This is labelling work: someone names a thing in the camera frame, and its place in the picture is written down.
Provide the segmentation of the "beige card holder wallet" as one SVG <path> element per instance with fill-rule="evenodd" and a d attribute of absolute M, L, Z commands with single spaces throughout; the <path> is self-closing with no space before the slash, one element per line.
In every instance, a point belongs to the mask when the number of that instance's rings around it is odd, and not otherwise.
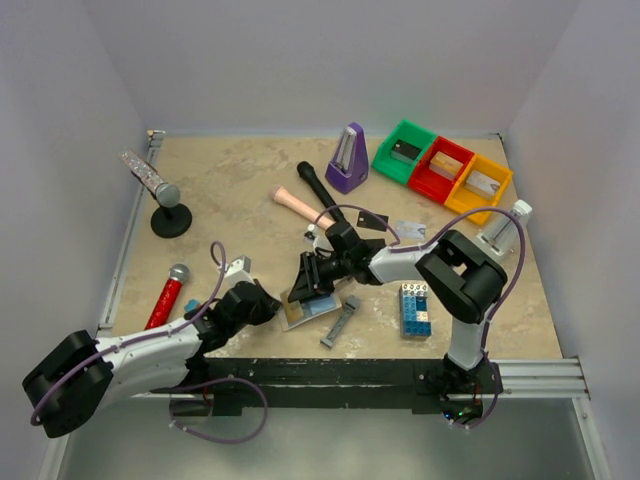
<path fill-rule="evenodd" d="M 336 293 L 333 293 L 331 295 L 321 296 L 319 298 L 307 300 L 304 302 L 298 301 L 302 305 L 302 308 L 305 312 L 305 316 L 301 321 L 295 323 L 293 326 L 288 326 L 285 321 L 285 315 L 283 310 L 283 303 L 289 302 L 288 295 L 289 295 L 289 291 L 284 291 L 280 294 L 282 308 L 278 312 L 280 325 L 284 332 L 289 331 L 293 328 L 296 328 L 312 319 L 315 319 L 317 317 L 323 316 L 330 312 L 339 310 L 342 307 L 342 302 Z"/>

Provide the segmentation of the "gold credit card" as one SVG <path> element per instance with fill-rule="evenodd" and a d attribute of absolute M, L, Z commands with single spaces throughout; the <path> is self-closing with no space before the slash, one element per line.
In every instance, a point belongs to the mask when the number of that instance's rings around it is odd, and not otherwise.
<path fill-rule="evenodd" d="M 302 305 L 298 301 L 295 301 L 293 303 L 284 302 L 283 310 L 285 321 L 288 326 L 293 326 L 295 323 L 301 321 L 305 316 Z"/>

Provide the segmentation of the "white VIP credit card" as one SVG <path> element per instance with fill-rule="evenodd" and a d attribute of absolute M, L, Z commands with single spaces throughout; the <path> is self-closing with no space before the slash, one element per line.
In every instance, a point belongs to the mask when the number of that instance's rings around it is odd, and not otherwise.
<path fill-rule="evenodd" d="M 397 220 L 395 223 L 395 231 L 401 238 L 424 240 L 426 226 L 421 223 Z"/>

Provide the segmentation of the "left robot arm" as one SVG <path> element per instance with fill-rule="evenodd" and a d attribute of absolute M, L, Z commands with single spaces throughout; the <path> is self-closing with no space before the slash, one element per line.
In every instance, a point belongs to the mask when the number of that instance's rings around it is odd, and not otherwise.
<path fill-rule="evenodd" d="M 22 381 L 33 407 L 30 422 L 58 438 L 121 400 L 179 390 L 205 354 L 244 327 L 272 320 L 281 306 L 261 285 L 241 281 L 221 298 L 138 334 L 94 338 L 85 330 L 73 332 Z"/>

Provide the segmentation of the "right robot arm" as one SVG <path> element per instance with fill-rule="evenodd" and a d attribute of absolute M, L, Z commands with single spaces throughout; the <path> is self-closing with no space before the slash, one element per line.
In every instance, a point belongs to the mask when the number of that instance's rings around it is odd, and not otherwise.
<path fill-rule="evenodd" d="M 446 359 L 464 371 L 484 357 L 489 318 L 506 292 L 505 270 L 461 232 L 450 229 L 429 246 L 404 249 L 382 239 L 365 240 L 347 222 L 325 232 L 332 253 L 300 255 L 299 272 L 288 301 L 306 302 L 334 291 L 335 283 L 352 278 L 363 285 L 424 281 L 452 316 Z"/>

